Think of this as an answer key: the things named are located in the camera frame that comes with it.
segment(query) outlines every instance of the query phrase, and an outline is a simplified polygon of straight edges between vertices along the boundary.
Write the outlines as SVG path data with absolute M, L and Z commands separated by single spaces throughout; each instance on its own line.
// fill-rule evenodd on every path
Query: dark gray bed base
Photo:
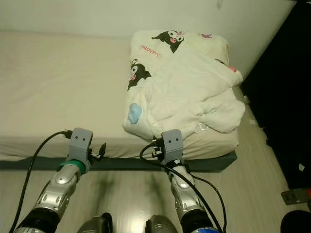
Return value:
M 37 157 L 33 166 L 34 170 L 56 170 L 66 158 Z M 212 159 L 186 160 L 190 171 L 217 172 L 224 170 L 237 159 L 235 151 Z M 20 161 L 0 161 L 0 170 L 26 170 L 31 157 Z M 160 170 L 159 167 L 144 163 L 134 158 L 103 158 L 100 162 L 93 164 L 93 171 L 100 170 Z

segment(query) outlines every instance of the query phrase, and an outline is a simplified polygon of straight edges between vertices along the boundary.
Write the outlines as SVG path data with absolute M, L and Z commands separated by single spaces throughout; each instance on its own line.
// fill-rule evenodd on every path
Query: light wood floor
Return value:
M 279 233 L 284 215 L 306 204 L 286 206 L 280 193 L 287 190 L 277 160 L 265 144 L 265 134 L 256 125 L 248 106 L 239 128 L 238 156 L 221 173 L 197 173 L 216 185 L 223 196 L 228 218 L 228 233 Z M 51 171 L 33 171 L 20 219 L 32 208 Z M 0 232 L 10 229 L 24 182 L 24 171 L 0 172 Z M 217 195 L 204 183 L 196 183 L 218 220 L 223 223 Z M 93 215 L 110 212 L 115 233 L 142 233 L 152 214 L 164 214 L 179 232 L 178 218 L 164 172 L 100 171 L 89 172 L 78 183 L 58 233 L 74 233 Z

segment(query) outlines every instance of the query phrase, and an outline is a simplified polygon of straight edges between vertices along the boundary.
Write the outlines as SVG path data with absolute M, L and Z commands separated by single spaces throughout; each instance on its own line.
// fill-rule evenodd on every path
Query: white bed sheet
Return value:
M 108 157 L 137 157 L 148 143 L 122 128 L 129 81 L 129 38 L 0 33 L 0 160 L 33 154 L 50 134 L 82 127 Z M 235 98 L 231 89 L 220 98 Z M 56 137 L 41 156 L 64 157 L 69 141 Z M 184 141 L 187 159 L 234 150 L 237 131 L 199 131 Z

